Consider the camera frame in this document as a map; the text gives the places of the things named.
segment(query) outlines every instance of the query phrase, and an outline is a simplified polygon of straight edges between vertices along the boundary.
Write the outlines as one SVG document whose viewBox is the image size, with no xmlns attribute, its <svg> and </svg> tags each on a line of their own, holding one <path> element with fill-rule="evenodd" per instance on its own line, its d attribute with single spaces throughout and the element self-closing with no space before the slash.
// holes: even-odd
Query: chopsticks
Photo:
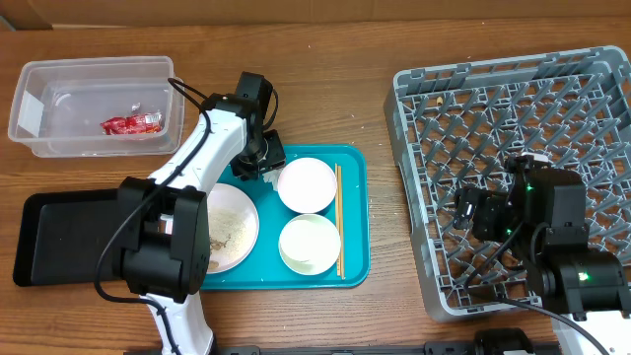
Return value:
<svg viewBox="0 0 631 355">
<path fill-rule="evenodd" d="M 339 232 L 339 239 L 342 248 L 337 257 L 337 276 L 341 276 L 342 280 L 346 279 L 346 271 L 344 269 L 344 200 L 342 193 L 342 167 L 335 164 L 335 178 L 337 179 L 337 191 L 335 192 L 335 225 Z"/>
</svg>

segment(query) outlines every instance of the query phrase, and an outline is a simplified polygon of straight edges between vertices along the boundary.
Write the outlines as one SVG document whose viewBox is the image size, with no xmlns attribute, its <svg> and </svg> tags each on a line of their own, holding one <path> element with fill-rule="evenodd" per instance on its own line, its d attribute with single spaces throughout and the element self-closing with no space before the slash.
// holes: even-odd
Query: gray basket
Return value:
<svg viewBox="0 0 631 355">
<path fill-rule="evenodd" d="M 462 284 L 498 244 L 452 228 L 455 191 L 508 190 L 502 163 L 523 151 L 577 171 L 588 187 L 591 245 L 609 249 L 631 279 L 631 66 L 613 46 L 404 70 L 384 111 L 412 223 L 425 309 L 438 321 L 511 308 Z M 471 286 L 540 304 L 524 271 L 496 261 Z"/>
</svg>

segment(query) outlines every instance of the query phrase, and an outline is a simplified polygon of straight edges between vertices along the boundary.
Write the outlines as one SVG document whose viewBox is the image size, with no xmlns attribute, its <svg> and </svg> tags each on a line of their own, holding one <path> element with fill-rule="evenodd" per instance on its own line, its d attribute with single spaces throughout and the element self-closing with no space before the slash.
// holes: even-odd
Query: cable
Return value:
<svg viewBox="0 0 631 355">
<path fill-rule="evenodd" d="M 550 227 L 547 222 L 541 222 L 534 228 L 534 232 L 532 232 L 532 237 L 530 238 L 530 261 L 532 263 L 536 262 L 536 242 L 539 240 L 539 232 L 542 229 Z"/>
<path fill-rule="evenodd" d="M 269 116 L 267 123 L 263 124 L 263 131 L 266 131 L 269 127 L 272 126 L 272 123 L 274 123 L 274 118 L 276 118 L 276 111 L 278 110 L 278 93 L 276 93 L 276 89 L 274 89 L 273 87 L 272 87 L 272 93 L 274 94 L 274 98 L 276 99 L 276 106 L 274 107 L 274 111 L 272 112 L 272 115 Z"/>
<path fill-rule="evenodd" d="M 195 154 L 199 152 L 201 147 L 206 142 L 206 139 L 208 138 L 210 133 L 212 133 L 210 130 L 210 116 L 208 116 L 208 113 L 206 112 L 206 110 L 203 109 L 202 105 L 196 99 L 191 97 L 181 87 L 187 88 L 191 92 L 199 95 L 200 97 L 204 99 L 206 99 L 206 96 L 204 96 L 197 90 L 189 87 L 188 85 L 182 83 L 182 81 L 180 80 L 169 78 L 168 81 L 169 81 L 169 84 L 171 84 L 177 92 L 179 92 L 189 101 L 191 101 L 199 109 L 199 111 L 204 115 L 204 118 L 206 120 L 206 128 L 204 129 L 204 134 L 202 135 L 202 138 L 199 141 L 199 143 L 197 143 L 197 145 L 193 148 L 193 150 L 186 156 L 186 158 L 184 158 L 181 164 L 175 167 L 174 171 L 167 178 L 165 178 L 165 180 L 162 181 L 162 183 L 156 186 L 156 188 L 154 188 L 154 190 L 151 191 L 151 193 L 149 193 L 149 195 L 147 195 L 147 197 L 145 197 L 140 202 L 140 204 L 129 214 L 129 216 L 127 216 L 127 218 L 122 222 L 122 224 L 120 224 L 120 227 L 118 227 L 116 232 L 114 232 L 109 242 L 107 242 L 107 245 L 105 246 L 105 249 L 103 250 L 103 253 L 101 254 L 101 257 L 99 258 L 99 262 L 97 263 L 97 270 L 96 270 L 96 275 L 95 275 L 95 289 L 97 290 L 97 293 L 99 294 L 99 296 L 101 296 L 106 301 L 124 303 L 124 304 L 143 304 L 143 305 L 147 305 L 147 306 L 151 306 L 155 308 L 157 310 L 157 314 L 162 318 L 162 322 L 165 326 L 165 333 L 167 334 L 167 339 L 169 340 L 171 351 L 174 352 L 176 355 L 181 355 L 181 352 L 177 348 L 177 344 L 175 344 L 173 332 L 171 330 L 171 325 L 169 324 L 169 318 L 167 317 L 166 310 L 162 306 L 160 306 L 158 302 L 154 300 L 150 300 L 150 299 L 112 296 L 108 294 L 101 286 L 101 273 L 103 270 L 105 257 L 111 250 L 111 247 L 113 246 L 114 242 L 120 236 L 121 232 L 127 227 L 129 222 L 134 217 L 136 217 L 138 213 L 140 213 L 140 211 L 143 208 L 145 208 L 165 187 L 167 187 L 167 185 L 169 185 L 171 181 L 173 181 L 177 176 L 179 176 L 179 174 L 184 170 L 186 165 L 188 165 L 188 163 L 190 163 L 190 161 L 193 159 Z"/>
<path fill-rule="evenodd" d="M 506 297 L 501 297 L 501 298 L 493 298 L 493 299 L 489 299 L 488 297 L 486 297 L 486 295 L 474 292 L 475 290 L 469 290 L 469 284 L 471 283 L 471 281 L 475 278 L 475 276 L 479 275 L 479 273 L 486 269 L 486 267 L 493 262 L 493 260 L 495 258 L 498 257 L 498 255 L 502 254 L 506 249 L 508 249 L 511 246 L 511 242 L 513 241 L 513 239 L 517 236 L 517 234 L 519 233 L 520 229 L 522 228 L 522 225 L 524 224 L 524 222 L 521 222 L 516 229 L 511 233 L 511 235 L 506 239 L 506 241 L 497 249 L 495 250 L 495 252 L 493 252 L 493 254 L 491 254 L 491 256 L 489 256 L 486 260 L 484 260 L 484 262 L 478 266 L 477 268 L 475 268 L 475 270 L 473 270 L 473 272 L 471 272 L 471 274 L 469 275 L 469 277 L 466 278 L 466 280 L 464 281 L 464 291 L 466 293 L 468 293 L 469 295 L 473 295 L 479 299 L 482 300 L 487 300 L 489 302 L 501 302 L 503 304 L 506 305 L 511 305 L 511 306 L 515 306 L 515 307 L 521 307 L 523 309 L 527 309 L 527 310 L 531 310 L 531 311 L 535 311 L 535 312 L 539 312 L 543 315 L 549 316 L 553 319 L 559 320 L 563 323 L 565 323 L 566 325 L 568 325 L 569 327 L 573 328 L 574 330 L 578 331 L 582 336 L 585 337 L 585 339 L 587 339 L 602 355 L 609 355 L 609 353 L 604 349 L 604 346 L 602 346 L 598 340 L 596 340 L 591 334 L 589 334 L 586 330 L 584 330 L 580 325 L 572 322 L 569 319 L 566 319 L 563 316 L 559 316 L 555 313 L 552 313 L 550 311 L 547 311 L 541 307 L 535 306 L 535 305 L 530 305 L 530 304 L 526 304 L 523 302 L 519 302 L 519 301 L 515 301 L 515 300 L 509 300 Z"/>
</svg>

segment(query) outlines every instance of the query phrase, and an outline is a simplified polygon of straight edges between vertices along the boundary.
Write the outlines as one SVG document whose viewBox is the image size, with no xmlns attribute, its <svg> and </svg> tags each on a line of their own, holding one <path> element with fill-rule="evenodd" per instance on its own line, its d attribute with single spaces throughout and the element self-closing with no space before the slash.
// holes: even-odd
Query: robotic arm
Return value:
<svg viewBox="0 0 631 355">
<path fill-rule="evenodd" d="M 515 176 L 508 193 L 471 187 L 456 192 L 454 227 L 470 228 L 480 241 L 511 243 L 545 310 L 578 324 L 608 353 L 631 353 L 626 338 L 631 293 L 620 261 L 608 251 L 588 248 L 581 177 L 553 169 L 546 157 L 533 154 L 509 158 L 505 169 Z M 566 323 L 554 319 L 553 327 L 564 353 L 598 352 Z"/>
<path fill-rule="evenodd" d="M 161 311 L 150 307 L 164 355 L 217 353 L 199 296 L 210 254 L 206 197 L 229 164 L 243 180 L 285 165 L 278 134 L 263 131 L 273 119 L 272 115 L 263 124 L 272 93 L 271 84 L 262 76 L 243 73 L 235 94 L 213 94 L 206 99 L 201 106 L 210 118 L 212 133 L 181 173 L 127 224 L 114 246 L 114 274 L 127 282 L 132 293 L 157 302 L 167 315 L 169 325 L 163 322 Z M 204 139 L 206 124 L 202 113 L 182 147 L 149 179 L 128 177 L 123 182 L 118 190 L 123 213 L 140 205 L 190 156 Z M 173 221 L 170 234 L 161 227 L 164 220 Z"/>
</svg>

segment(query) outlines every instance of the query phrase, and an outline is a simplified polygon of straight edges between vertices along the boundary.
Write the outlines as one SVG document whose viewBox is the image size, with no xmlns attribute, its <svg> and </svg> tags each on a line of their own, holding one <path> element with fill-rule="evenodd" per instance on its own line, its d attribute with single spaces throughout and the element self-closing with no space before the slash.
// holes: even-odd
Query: black tray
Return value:
<svg viewBox="0 0 631 355">
<path fill-rule="evenodd" d="M 13 281 L 18 286 L 92 282 L 101 252 L 122 222 L 116 192 L 113 188 L 29 197 Z M 114 279 L 108 258 L 102 280 Z"/>
</svg>

